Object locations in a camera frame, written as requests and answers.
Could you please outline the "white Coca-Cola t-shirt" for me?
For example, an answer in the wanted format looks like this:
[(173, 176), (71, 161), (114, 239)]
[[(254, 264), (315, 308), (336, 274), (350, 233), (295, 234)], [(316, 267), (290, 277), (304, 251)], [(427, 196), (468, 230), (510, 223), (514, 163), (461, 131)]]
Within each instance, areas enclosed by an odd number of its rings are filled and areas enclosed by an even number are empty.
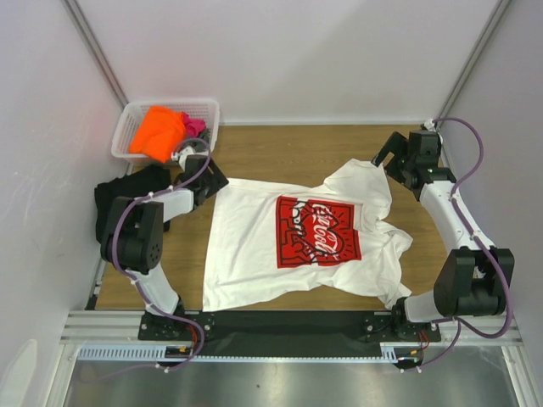
[(400, 259), (412, 239), (388, 223), (391, 205), (383, 168), (357, 159), (318, 187), (232, 178), (216, 194), (204, 310), (320, 286), (393, 306), (411, 293)]

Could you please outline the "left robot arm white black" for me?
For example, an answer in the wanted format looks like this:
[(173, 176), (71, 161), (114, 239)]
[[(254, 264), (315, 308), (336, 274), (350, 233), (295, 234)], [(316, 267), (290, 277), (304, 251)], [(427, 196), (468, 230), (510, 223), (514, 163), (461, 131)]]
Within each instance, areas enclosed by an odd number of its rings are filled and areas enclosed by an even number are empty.
[(147, 326), (169, 339), (181, 337), (188, 319), (181, 297), (161, 264), (164, 224), (194, 212), (228, 184), (210, 156), (191, 155), (174, 183), (145, 196), (115, 198), (101, 238), (101, 255), (136, 288)]

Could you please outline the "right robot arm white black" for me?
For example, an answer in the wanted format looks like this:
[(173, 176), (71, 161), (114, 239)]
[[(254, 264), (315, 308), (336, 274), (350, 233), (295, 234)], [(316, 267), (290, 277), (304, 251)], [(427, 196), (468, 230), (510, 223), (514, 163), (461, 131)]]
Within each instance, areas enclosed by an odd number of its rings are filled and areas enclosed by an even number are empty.
[(422, 324), (456, 321), (476, 335), (502, 337), (512, 322), (510, 284), (515, 259), (476, 224), (452, 171), (439, 163), (442, 142), (435, 131), (408, 136), (393, 132), (372, 164), (413, 193), (430, 214), (448, 252), (433, 288), (403, 297), (393, 307), (390, 329), (402, 341)]

